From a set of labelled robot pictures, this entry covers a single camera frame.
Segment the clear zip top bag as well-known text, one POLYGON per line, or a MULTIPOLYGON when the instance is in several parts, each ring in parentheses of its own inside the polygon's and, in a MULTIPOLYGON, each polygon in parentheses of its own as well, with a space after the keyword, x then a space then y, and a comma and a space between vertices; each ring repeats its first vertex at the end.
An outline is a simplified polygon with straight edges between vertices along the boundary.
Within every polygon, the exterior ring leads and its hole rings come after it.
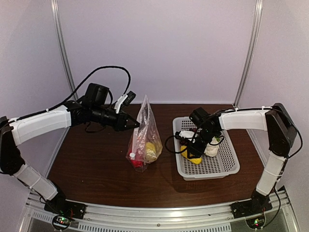
POLYGON ((148 165, 151 163, 147 163, 144 160, 145 150, 146 150, 146 143, 161 143, 161 138, 159 135, 159 131, 157 129, 156 120, 154 113, 151 108, 151 104, 147 96, 144 97, 144 100, 141 104, 140 111, 137 115, 137 121, 140 123, 138 128, 133 130, 133 134, 131 136, 128 152, 126 155, 126 159, 132 165, 129 154, 131 152, 135 154, 139 154, 140 157, 143 159, 144 166, 142 168, 134 168, 137 172, 144 172, 148 165))

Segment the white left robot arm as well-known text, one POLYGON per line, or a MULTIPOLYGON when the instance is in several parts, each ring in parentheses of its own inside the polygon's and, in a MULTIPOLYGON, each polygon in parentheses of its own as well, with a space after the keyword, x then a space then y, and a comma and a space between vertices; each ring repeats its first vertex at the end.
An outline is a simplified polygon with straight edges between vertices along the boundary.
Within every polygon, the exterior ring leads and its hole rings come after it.
POLYGON ((62 190, 26 163, 18 145, 51 131, 91 122, 103 127, 110 126, 115 131, 139 127, 137 120, 122 111, 123 107, 129 106, 135 99, 136 94, 130 91, 105 107, 106 97, 110 95, 108 87, 91 83, 85 95, 77 101, 68 100, 53 110, 45 110, 29 117, 11 120, 1 117, 0 172, 14 176, 35 190, 51 210, 60 215, 66 214, 70 207, 62 190))

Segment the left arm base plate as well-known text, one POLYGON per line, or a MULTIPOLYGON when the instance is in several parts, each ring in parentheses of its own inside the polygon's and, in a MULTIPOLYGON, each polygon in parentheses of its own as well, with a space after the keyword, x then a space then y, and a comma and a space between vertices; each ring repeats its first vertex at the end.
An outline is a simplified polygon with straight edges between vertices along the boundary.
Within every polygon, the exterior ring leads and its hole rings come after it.
POLYGON ((83 203, 65 201, 63 206, 55 206, 51 202, 47 202, 44 206, 44 210, 66 218, 83 219, 86 205, 83 203))

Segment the red toy bell pepper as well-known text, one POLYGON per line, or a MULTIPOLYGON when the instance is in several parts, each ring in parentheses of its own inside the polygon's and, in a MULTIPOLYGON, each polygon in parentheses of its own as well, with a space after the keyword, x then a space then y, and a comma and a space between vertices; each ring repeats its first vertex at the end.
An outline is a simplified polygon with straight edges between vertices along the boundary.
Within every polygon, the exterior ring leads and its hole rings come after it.
POLYGON ((143 159, 140 157, 139 154, 131 152, 129 154, 129 158, 134 168, 142 168, 144 166, 143 159))

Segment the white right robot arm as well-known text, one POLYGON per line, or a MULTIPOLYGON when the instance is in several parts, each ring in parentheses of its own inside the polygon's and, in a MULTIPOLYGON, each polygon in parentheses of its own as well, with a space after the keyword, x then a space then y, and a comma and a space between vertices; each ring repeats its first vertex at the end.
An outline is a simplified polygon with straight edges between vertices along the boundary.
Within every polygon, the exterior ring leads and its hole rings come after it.
POLYGON ((188 158, 201 157, 207 148, 214 146, 214 137, 228 130, 261 130, 268 134, 269 157, 261 178, 255 187, 248 210, 258 213, 265 207, 270 192, 282 176, 297 129, 283 104, 252 109, 220 110, 208 114, 203 108, 195 109, 189 116, 196 131, 183 130, 180 137, 187 142, 188 158))

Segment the yellow toy fruit front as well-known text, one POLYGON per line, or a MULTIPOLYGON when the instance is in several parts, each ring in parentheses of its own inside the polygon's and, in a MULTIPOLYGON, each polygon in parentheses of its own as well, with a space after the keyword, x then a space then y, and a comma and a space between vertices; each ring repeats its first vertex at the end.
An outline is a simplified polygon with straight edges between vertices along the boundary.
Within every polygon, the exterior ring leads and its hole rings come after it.
POLYGON ((161 143, 147 142, 145 148, 146 150, 145 150, 144 160, 147 163, 152 163, 156 161, 162 152, 161 143))

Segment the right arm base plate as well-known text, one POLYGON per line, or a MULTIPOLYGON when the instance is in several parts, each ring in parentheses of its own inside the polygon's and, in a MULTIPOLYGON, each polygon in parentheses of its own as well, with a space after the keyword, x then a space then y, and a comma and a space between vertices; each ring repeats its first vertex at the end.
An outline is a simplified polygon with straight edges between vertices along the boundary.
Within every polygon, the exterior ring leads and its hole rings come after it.
POLYGON ((230 207, 235 219, 262 214, 273 208, 270 202, 266 202, 263 206, 258 206, 253 204, 253 200, 235 202, 231 204, 230 207))

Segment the yellow toy fruit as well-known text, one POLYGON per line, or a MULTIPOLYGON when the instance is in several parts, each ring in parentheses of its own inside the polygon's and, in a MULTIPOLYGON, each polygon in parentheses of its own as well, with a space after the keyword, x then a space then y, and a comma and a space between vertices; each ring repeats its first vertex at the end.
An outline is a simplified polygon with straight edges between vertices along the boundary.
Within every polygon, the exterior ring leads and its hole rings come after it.
POLYGON ((193 164, 200 164, 202 162, 202 157, 200 158, 193 158, 191 153, 188 153, 188 149, 187 149, 187 146, 185 145, 182 145, 180 147, 182 153, 181 155, 186 158, 188 161, 192 162, 193 164))
POLYGON ((144 160, 147 163, 152 163, 156 161, 162 152, 161 143, 147 142, 145 148, 146 150, 145 150, 144 160))

